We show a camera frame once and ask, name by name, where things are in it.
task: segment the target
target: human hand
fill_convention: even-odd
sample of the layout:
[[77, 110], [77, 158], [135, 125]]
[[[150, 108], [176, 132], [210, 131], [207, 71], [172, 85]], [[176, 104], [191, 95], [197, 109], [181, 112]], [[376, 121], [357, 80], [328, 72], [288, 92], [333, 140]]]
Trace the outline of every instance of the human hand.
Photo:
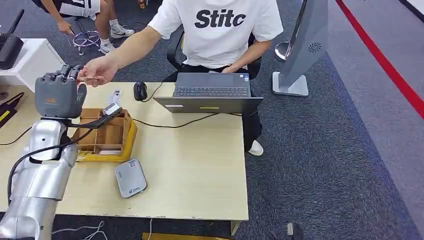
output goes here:
[[223, 74], [231, 74], [231, 73], [235, 73], [237, 71], [237, 69], [233, 69], [232, 66], [226, 67], [224, 68], [224, 70], [222, 70]]
[[65, 20], [58, 21], [57, 26], [59, 27], [59, 31], [61, 31], [62, 33], [69, 35], [69, 36], [74, 35], [74, 32], [72, 32], [72, 30], [71, 30], [71, 25], [68, 22], [66, 22]]
[[79, 71], [77, 80], [85, 82], [94, 88], [105, 85], [112, 81], [119, 70], [116, 61], [111, 57], [101, 56], [89, 61], [82, 70]]

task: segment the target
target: desk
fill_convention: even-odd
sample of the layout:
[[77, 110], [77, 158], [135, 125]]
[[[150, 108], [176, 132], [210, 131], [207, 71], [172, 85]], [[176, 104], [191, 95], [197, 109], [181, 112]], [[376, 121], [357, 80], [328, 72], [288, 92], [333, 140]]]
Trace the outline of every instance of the desk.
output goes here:
[[[134, 83], [112, 82], [88, 88], [84, 108], [104, 108], [113, 90], [122, 90], [119, 104], [134, 119], [154, 125], [178, 126], [205, 114], [170, 113], [153, 99], [133, 97]], [[149, 96], [159, 83], [147, 83]], [[171, 96], [174, 83], [164, 83], [156, 96]], [[24, 87], [10, 87], [14, 96]], [[18, 113], [0, 128], [0, 143], [16, 139], [37, 121], [34, 95], [21, 100]], [[77, 163], [57, 214], [137, 218], [231, 221], [234, 235], [240, 221], [247, 221], [248, 199], [242, 120], [219, 114], [182, 128], [156, 128], [137, 123], [132, 158], [140, 161], [148, 188], [122, 198], [114, 175], [116, 163]], [[7, 209], [9, 171], [19, 158], [29, 134], [12, 146], [0, 146], [0, 211]]]

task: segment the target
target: robotic arm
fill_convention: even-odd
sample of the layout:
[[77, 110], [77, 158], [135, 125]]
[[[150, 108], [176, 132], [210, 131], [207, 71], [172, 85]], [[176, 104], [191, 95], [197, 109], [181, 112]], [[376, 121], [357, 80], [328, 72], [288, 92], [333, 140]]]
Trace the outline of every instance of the robotic arm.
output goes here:
[[[78, 87], [76, 81], [80, 69], [64, 65], [35, 82], [35, 106], [42, 118], [32, 126], [29, 144], [11, 169], [9, 208], [0, 221], [0, 239], [51, 239], [56, 208], [77, 161], [75, 143], [121, 112], [118, 104], [112, 103], [99, 120], [72, 124], [71, 119], [81, 115], [87, 95], [87, 86]], [[67, 135], [69, 127], [90, 130], [72, 141]]]

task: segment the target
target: white t-shirt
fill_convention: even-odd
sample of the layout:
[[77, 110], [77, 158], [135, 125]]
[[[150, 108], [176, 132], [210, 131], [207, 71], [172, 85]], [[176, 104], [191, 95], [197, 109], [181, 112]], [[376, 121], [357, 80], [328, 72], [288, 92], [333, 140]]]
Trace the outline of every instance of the white t-shirt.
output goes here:
[[233, 64], [248, 49], [283, 32], [276, 0], [163, 0], [148, 24], [164, 39], [184, 27], [184, 64], [217, 69]]

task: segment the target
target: white sneaker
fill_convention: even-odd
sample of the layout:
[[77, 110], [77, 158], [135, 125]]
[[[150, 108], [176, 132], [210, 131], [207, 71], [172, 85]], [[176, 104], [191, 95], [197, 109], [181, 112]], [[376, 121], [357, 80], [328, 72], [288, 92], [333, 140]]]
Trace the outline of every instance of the white sneaker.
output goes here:
[[103, 54], [107, 54], [115, 49], [116, 48], [114, 47], [114, 45], [109, 42], [109, 43], [101, 43], [100, 48], [98, 50], [102, 52]]
[[261, 144], [254, 140], [251, 149], [249, 150], [249, 153], [254, 156], [262, 156], [264, 154], [264, 148], [261, 146]]
[[117, 28], [110, 28], [110, 37], [114, 39], [126, 38], [134, 34], [134, 30], [125, 29], [123, 26], [119, 25]]

